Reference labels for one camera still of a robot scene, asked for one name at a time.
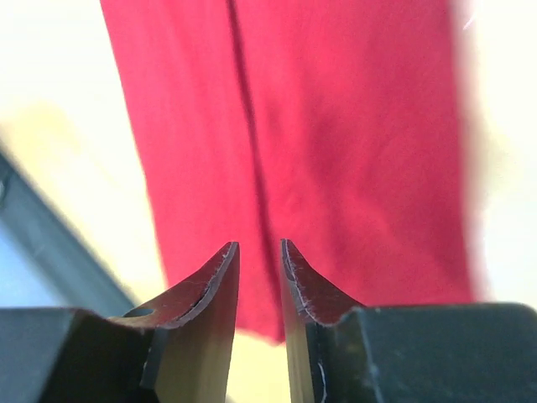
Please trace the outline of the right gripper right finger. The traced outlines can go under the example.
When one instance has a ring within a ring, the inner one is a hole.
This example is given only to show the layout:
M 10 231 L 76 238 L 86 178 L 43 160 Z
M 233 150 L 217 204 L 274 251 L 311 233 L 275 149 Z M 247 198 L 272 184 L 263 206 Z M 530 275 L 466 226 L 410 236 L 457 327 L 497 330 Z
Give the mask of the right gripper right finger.
M 294 402 L 533 402 L 536 313 L 517 303 L 364 306 L 281 250 Z

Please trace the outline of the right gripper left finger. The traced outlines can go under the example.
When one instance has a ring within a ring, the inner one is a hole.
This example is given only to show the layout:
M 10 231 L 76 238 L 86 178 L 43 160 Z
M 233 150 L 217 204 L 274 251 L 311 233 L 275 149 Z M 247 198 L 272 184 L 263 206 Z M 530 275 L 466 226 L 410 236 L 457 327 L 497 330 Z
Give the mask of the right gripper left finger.
M 123 317 L 80 308 L 1 312 L 4 402 L 223 402 L 239 246 Z

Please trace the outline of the red t shirt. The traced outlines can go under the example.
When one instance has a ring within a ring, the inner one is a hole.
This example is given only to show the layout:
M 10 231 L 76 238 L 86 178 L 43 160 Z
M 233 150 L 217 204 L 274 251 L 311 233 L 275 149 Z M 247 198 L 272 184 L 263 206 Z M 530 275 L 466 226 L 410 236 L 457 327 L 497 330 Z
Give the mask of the red t shirt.
M 367 305 L 475 298 L 451 1 L 104 1 L 165 273 L 241 249 L 282 341 L 279 242 Z

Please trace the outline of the aluminium frame rail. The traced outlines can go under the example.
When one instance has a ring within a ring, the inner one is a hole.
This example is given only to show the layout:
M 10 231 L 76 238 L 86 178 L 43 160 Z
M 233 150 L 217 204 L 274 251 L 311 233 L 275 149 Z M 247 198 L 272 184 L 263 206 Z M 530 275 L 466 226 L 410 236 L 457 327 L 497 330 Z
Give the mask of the aluminium frame rail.
M 79 306 L 121 316 L 132 301 L 1 156 L 1 306 Z

